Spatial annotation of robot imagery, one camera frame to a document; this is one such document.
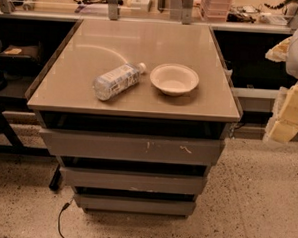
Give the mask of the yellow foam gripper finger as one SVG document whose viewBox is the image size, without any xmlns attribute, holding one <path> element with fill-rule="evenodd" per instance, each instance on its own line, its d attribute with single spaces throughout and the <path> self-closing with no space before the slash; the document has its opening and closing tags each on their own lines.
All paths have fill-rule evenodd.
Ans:
<svg viewBox="0 0 298 238">
<path fill-rule="evenodd" d="M 285 38 L 279 44 L 269 49 L 264 57 L 275 63 L 285 62 L 288 56 L 290 40 L 291 37 Z"/>
<path fill-rule="evenodd" d="M 284 144 L 298 133 L 298 82 L 290 88 L 281 87 L 273 104 L 263 141 Z"/>
</svg>

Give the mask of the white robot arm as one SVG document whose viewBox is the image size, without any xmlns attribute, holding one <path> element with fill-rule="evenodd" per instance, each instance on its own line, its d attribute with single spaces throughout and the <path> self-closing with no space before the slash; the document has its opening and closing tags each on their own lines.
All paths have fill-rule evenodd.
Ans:
<svg viewBox="0 0 298 238">
<path fill-rule="evenodd" d="M 272 146 L 288 143 L 298 133 L 298 29 L 271 48 L 265 58 L 276 63 L 284 62 L 288 75 L 297 79 L 290 88 L 281 87 L 273 104 L 263 141 Z"/>
</svg>

